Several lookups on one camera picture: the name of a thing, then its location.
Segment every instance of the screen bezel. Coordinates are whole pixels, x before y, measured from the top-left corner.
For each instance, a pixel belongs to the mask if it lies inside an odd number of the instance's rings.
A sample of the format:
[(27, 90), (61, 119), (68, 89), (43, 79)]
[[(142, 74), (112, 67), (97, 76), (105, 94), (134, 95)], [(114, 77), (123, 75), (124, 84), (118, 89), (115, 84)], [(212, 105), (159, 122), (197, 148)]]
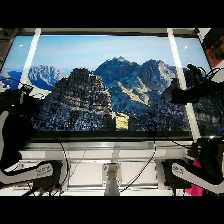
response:
[[(143, 33), (143, 32), (88, 32), (88, 31), (70, 31), (70, 32), (42, 32), (41, 35), (113, 35), (113, 36), (158, 36), (158, 37), (168, 37), (167, 33)], [(22, 33), (16, 36), (34, 36), (31, 33)], [(174, 34), (174, 37), (182, 38), (195, 38), (199, 39), (196, 34)], [(2, 68), (11, 50), (7, 52), (7, 56), (3, 62)], [(177, 140), (192, 140), (191, 131), (158, 131), (156, 133), (156, 140), (167, 140), (164, 139), (165, 136), (177, 139)], [(52, 138), (57, 138), (65, 141), (143, 141), (143, 140), (153, 140), (155, 138), (155, 132), (130, 132), (130, 131), (78, 131), (78, 132), (64, 132), (64, 131), (54, 131), (54, 132), (35, 132), (31, 138), (33, 141), (51, 141)]]

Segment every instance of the sky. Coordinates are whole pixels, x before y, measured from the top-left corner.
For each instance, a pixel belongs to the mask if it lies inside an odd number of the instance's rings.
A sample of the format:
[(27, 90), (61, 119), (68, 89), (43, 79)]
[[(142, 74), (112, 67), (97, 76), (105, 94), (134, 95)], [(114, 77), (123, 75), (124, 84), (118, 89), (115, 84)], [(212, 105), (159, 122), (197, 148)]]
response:
[[(32, 38), (16, 37), (4, 68), (23, 68)], [(187, 67), (190, 63), (201, 66), (206, 71), (210, 70), (198, 39), (176, 37), (175, 40), (182, 67)], [(175, 65), (168, 37), (41, 35), (32, 66), (51, 65), (64, 71), (75, 67), (95, 70), (106, 60), (120, 56), (140, 65), (150, 59)]]

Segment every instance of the white strip light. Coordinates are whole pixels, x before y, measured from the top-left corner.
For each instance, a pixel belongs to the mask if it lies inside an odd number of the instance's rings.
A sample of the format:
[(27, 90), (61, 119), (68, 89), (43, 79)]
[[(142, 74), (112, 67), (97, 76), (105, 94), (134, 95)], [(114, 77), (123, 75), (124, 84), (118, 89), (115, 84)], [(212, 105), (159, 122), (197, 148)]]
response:
[[(184, 77), (183, 68), (182, 68), (180, 57), (179, 57), (179, 54), (178, 54), (175, 37), (173, 35), (173, 29), (172, 28), (167, 28), (167, 33), (168, 33), (168, 38), (169, 38), (170, 45), (171, 45), (171, 50), (172, 50), (172, 53), (173, 53), (173, 58), (174, 58), (174, 63), (175, 63), (176, 70), (177, 70), (177, 76), (178, 76), (180, 88), (183, 89), (183, 90), (186, 90), (187, 89), (186, 80), (185, 80), (185, 77)], [(193, 109), (193, 106), (192, 106), (191, 103), (188, 103), (185, 106), (185, 108), (186, 108), (188, 120), (189, 120), (189, 123), (190, 123), (192, 136), (193, 136), (194, 141), (196, 141), (198, 138), (200, 138), (200, 132), (199, 132), (197, 120), (196, 120), (196, 117), (195, 117), (195, 114), (194, 114), (194, 109)]]
[(29, 53), (28, 53), (28, 56), (26, 58), (26, 62), (25, 62), (24, 68), (23, 68), (23, 73), (22, 73), (22, 76), (20, 79), (20, 82), (22, 82), (24, 84), (26, 84), (27, 80), (28, 80), (28, 73), (29, 73), (30, 67), (32, 65), (33, 57), (36, 52), (37, 43), (38, 43), (40, 34), (41, 34), (41, 28), (36, 28), (33, 40), (30, 45), (30, 50), (29, 50)]

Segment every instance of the television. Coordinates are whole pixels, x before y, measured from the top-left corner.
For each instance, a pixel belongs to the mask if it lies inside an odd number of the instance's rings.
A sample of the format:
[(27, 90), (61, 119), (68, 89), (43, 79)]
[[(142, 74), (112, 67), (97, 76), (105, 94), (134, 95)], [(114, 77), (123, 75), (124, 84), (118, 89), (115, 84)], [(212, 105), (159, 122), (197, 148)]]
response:
[[(17, 36), (0, 78), (34, 86), (36, 136), (145, 139), (191, 137), (183, 105), (170, 103), (178, 77), (167, 36), (41, 35), (28, 74), (33, 36)], [(210, 71), (198, 38), (175, 37), (183, 71)], [(0, 91), (18, 88), (0, 81)]]

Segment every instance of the black frame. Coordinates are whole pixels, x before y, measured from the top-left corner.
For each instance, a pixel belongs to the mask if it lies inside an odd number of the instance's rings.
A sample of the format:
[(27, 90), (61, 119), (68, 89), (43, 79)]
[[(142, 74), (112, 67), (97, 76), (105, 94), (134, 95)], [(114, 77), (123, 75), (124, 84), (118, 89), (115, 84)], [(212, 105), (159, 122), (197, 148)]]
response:
[[(69, 31), (69, 32), (42, 32), (41, 35), (113, 35), (113, 36), (158, 36), (168, 37), (167, 33), (142, 33), (142, 32), (88, 32), (88, 31)], [(16, 36), (33, 36), (31, 33), (23, 33)], [(174, 34), (175, 37), (183, 38), (198, 38), (196, 34)], [(55, 138), (61, 141), (144, 141), (144, 140), (166, 140), (165, 136), (171, 139), (177, 140), (192, 140), (191, 131), (154, 131), (150, 132), (130, 132), (130, 131), (79, 131), (79, 132), (35, 132), (33, 137), (30, 139), (31, 142), (55, 142)]]

